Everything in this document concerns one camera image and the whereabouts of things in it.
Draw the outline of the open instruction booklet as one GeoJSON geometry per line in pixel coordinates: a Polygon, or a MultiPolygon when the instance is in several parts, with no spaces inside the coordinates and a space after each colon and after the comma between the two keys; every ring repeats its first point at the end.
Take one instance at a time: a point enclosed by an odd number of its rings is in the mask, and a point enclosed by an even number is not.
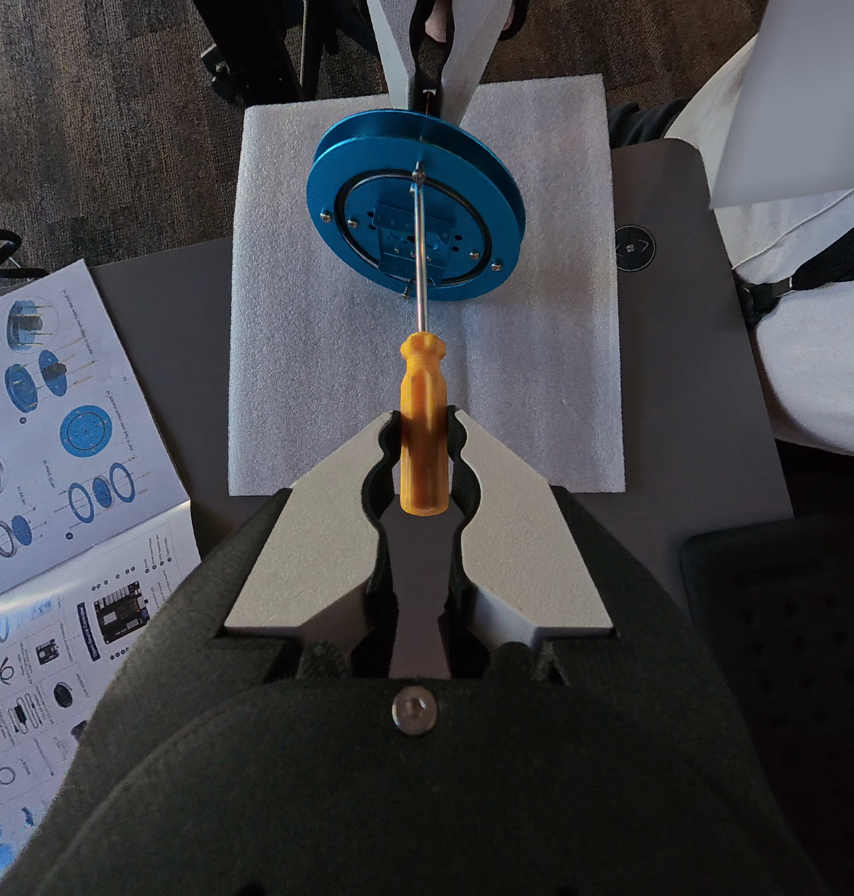
{"type": "Polygon", "coordinates": [[[199,560],[188,495],[85,263],[0,296],[0,878],[199,560]]]}

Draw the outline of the black perforated board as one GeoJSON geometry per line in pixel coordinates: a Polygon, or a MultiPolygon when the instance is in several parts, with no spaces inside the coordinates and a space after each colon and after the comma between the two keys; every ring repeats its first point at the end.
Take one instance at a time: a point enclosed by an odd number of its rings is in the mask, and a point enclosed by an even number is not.
{"type": "Polygon", "coordinates": [[[836,894],[854,894],[854,566],[821,516],[697,535],[680,550],[710,647],[779,804],[836,894]]]}

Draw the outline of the person's dark pants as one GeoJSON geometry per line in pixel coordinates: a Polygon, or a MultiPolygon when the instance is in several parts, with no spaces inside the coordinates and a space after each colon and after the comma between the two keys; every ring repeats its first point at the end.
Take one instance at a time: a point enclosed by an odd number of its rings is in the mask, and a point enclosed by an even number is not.
{"type": "Polygon", "coordinates": [[[676,98],[645,109],[636,102],[610,105],[608,126],[611,149],[661,139],[689,102],[689,97],[676,98]]]}

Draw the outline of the dark grey desk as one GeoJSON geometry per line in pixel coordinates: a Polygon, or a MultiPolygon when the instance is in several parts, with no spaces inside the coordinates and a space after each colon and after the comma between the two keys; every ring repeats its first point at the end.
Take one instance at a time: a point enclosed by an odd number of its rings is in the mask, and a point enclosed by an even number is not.
{"type": "MultiPolygon", "coordinates": [[[[228,386],[231,243],[228,239],[92,269],[191,499],[206,557],[264,502],[230,497],[228,386]]],[[[436,517],[383,515],[399,604],[390,678],[449,678],[439,618],[447,596],[455,503],[436,517]]]]}

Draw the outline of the white foam sheet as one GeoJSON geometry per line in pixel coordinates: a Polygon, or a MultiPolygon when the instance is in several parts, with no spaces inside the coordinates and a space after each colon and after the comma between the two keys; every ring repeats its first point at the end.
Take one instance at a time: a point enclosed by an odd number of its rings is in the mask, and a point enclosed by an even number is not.
{"type": "MultiPolygon", "coordinates": [[[[321,240],[305,202],[318,140],[384,95],[254,106],[234,213],[228,488],[264,496],[397,409],[403,286],[368,282],[321,240]]],[[[483,297],[430,301],[448,401],[552,484],[625,488],[607,104],[600,74],[483,84],[466,130],[525,201],[511,276],[483,297]]]]}

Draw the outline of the orange-handled screwdriver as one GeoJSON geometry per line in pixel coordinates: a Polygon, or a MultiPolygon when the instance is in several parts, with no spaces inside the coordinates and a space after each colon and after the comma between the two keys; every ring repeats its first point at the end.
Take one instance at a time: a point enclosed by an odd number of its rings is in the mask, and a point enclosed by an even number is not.
{"type": "Polygon", "coordinates": [[[429,331],[426,219],[422,162],[412,172],[417,330],[401,346],[406,362],[400,393],[402,446],[400,502],[403,511],[427,517],[448,507],[447,393],[441,371],[445,345],[429,331]]]}

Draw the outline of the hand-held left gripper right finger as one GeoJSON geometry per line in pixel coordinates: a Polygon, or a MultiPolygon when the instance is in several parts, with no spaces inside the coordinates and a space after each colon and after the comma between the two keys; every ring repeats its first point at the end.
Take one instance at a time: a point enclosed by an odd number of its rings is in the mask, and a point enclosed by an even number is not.
{"type": "Polygon", "coordinates": [[[614,630],[547,480],[461,409],[448,409],[453,538],[440,629],[452,677],[481,677],[509,643],[614,630]]]}

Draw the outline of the blue round metal base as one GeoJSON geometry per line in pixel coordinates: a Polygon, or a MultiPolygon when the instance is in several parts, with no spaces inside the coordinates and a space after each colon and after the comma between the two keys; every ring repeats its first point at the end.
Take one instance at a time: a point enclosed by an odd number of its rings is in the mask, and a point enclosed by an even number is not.
{"type": "Polygon", "coordinates": [[[470,299],[500,286],[520,256],[522,196],[492,151],[439,118],[370,110],[330,128],[309,173],[311,218],[343,263],[400,291],[416,279],[419,176],[430,298],[470,299]]]}

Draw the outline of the black chest harness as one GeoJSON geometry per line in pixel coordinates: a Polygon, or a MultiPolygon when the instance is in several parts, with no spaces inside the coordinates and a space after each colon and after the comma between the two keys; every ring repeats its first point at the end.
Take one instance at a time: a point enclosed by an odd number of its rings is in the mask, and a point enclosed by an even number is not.
{"type": "Polygon", "coordinates": [[[732,273],[746,328],[753,330],[791,291],[854,281],[854,227],[783,280],[752,284],[736,271],[732,273]]]}

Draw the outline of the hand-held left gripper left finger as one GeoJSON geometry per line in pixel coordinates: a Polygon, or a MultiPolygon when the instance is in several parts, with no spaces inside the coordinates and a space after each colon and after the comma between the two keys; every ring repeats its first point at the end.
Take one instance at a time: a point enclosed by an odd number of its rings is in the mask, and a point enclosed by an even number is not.
{"type": "Polygon", "coordinates": [[[330,642],[358,677],[386,677],[396,636],[387,534],[400,413],[380,415],[292,486],[224,627],[330,642]]]}

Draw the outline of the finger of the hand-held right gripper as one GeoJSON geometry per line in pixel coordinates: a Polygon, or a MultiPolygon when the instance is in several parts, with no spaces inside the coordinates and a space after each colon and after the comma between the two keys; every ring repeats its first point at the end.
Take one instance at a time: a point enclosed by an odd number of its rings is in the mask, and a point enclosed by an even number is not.
{"type": "Polygon", "coordinates": [[[440,116],[461,121],[493,48],[514,19],[511,1],[452,1],[453,38],[441,66],[440,116]]]}
{"type": "Polygon", "coordinates": [[[392,106],[423,112],[423,77],[417,58],[429,2],[367,1],[367,8],[392,106]]]}

